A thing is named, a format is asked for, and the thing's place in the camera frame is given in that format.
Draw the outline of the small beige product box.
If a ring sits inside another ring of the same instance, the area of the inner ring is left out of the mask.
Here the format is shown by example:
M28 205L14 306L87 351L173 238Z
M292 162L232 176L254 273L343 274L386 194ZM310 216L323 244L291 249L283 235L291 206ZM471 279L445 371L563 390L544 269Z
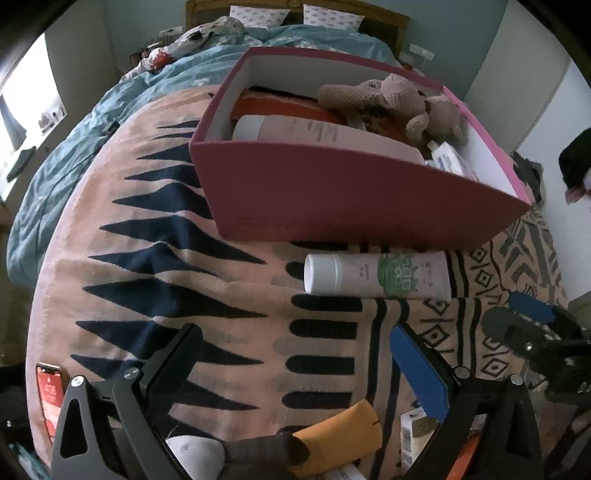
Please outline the small beige product box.
M401 415L401 465L406 474L428 444L439 422L422 407Z

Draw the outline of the orange lotion tube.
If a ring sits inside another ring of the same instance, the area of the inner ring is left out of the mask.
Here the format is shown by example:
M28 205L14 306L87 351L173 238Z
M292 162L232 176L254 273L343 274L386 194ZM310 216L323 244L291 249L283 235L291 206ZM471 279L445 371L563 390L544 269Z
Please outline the orange lotion tube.
M367 400L294 433L308 448L308 459L291 466L297 478L314 477L380 450L383 433L378 414Z

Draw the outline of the white green-print lotion tube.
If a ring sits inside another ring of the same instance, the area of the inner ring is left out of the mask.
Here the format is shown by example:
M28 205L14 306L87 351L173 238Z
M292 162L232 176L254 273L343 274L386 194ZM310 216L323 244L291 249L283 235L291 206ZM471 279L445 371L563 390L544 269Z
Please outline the white green-print lotion tube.
M310 254L304 291L317 296L425 299L452 298L446 254Z

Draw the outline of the brown knitted plush toy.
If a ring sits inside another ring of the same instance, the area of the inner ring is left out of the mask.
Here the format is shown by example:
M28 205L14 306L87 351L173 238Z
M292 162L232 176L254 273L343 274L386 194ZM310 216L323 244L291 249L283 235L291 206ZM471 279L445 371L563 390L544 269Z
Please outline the brown knitted plush toy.
M166 445L190 479L297 479L291 468L310 457L290 433L229 442L181 435Z

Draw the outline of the red smartphone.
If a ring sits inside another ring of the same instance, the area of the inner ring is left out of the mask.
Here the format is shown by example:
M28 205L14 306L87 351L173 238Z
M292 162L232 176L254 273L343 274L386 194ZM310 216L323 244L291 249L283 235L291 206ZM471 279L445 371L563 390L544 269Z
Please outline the red smartphone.
M60 367L42 362L36 365L35 373L44 424L50 442L53 443L68 376Z

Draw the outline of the lilac hoodie on hook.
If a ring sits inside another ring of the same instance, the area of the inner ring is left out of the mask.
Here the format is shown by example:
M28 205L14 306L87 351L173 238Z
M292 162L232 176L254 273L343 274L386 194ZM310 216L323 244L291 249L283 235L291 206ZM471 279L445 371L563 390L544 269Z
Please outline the lilac hoodie on hook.
M576 188L568 189L565 192L565 201L567 204L575 204L584 197L589 197L591 192L591 170L583 177L583 183Z

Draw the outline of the peach black patterned blanket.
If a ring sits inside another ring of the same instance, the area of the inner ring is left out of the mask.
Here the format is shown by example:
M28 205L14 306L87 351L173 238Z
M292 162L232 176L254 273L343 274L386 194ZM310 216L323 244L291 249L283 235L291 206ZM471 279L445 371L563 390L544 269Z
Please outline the peach black patterned blanket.
M201 357L160 423L164 435L297 431L367 400L384 440L360 471L397 478L400 418L416 401L391 357L391 329L408 322L480 377L520 372L523 361L480 321L513 291L567 305L551 233L530 211L481 248L451 253L447 303L308 296L311 244L226 242L216 231L188 150L213 95L189 88L142 107L91 163L40 269L27 365L109 379L197 324Z

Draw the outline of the black garment on hook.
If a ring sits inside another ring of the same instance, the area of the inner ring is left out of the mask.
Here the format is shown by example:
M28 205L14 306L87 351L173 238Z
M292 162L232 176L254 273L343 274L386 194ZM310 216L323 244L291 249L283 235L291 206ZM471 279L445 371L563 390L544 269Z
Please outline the black garment on hook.
M582 131L559 155L559 167L568 189L584 186L591 167L591 129Z

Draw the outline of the small white cream tube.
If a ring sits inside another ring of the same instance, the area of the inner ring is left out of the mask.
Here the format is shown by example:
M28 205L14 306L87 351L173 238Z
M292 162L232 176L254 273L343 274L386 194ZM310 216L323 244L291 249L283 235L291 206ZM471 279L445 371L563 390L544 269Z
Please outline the small white cream tube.
M430 166L457 176L479 181L479 177L469 163L448 142L438 144L435 141L430 141L428 149L431 152L431 159L427 160Z

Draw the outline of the pink cardboard box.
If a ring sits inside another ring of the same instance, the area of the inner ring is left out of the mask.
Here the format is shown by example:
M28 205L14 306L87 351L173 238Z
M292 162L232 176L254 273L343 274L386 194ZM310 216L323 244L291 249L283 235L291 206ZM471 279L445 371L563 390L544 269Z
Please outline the pink cardboard box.
M393 65L327 50L247 50L189 146L219 234L468 251L528 212L532 203L512 159L471 112L458 150L473 178L367 152L232 137L231 110L250 86L311 98L325 84L356 85L392 73Z

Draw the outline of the pink lotion tube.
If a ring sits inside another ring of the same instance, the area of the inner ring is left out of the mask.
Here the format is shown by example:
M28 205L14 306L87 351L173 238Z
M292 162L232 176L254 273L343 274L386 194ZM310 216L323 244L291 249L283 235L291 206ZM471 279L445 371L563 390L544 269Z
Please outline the pink lotion tube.
M424 165L421 152L406 143L349 126L281 115L244 115L232 140L324 146L370 153Z

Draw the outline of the orange cloth in box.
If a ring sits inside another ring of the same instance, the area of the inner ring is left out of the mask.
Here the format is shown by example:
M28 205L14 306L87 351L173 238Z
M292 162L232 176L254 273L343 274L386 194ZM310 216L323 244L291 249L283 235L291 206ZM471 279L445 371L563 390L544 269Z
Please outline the orange cloth in box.
M342 125L342 119L318 105L317 102L244 90L235 101L229 119L237 122L245 115L281 115Z

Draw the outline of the blue floral duvet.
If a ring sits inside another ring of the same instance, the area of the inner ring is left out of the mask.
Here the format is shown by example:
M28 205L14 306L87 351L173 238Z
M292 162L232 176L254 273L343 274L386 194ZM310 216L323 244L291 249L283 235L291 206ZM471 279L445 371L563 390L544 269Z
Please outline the blue floral duvet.
M43 257L74 188L103 145L141 107L172 92L223 81L250 47L288 46L339 51L390 65L399 62L383 40L356 31L308 25L228 29L165 66L110 90L48 155L28 182L8 236L6 267L12 284L34 289Z

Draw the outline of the right patterned pillow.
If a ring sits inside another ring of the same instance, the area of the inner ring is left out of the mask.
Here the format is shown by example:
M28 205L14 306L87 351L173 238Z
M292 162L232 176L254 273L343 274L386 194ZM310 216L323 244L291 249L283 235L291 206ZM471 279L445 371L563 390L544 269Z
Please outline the right patterned pillow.
M356 32L363 23L363 15L304 4L304 25Z

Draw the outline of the patterned pillow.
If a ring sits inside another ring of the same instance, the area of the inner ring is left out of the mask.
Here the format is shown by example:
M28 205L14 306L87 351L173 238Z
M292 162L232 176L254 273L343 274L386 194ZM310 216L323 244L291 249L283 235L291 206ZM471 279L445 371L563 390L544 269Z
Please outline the patterned pillow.
M290 14L290 9L260 8L231 5L229 16L245 28L270 29L280 27Z
M304 25L356 32L363 23L363 15L304 4Z

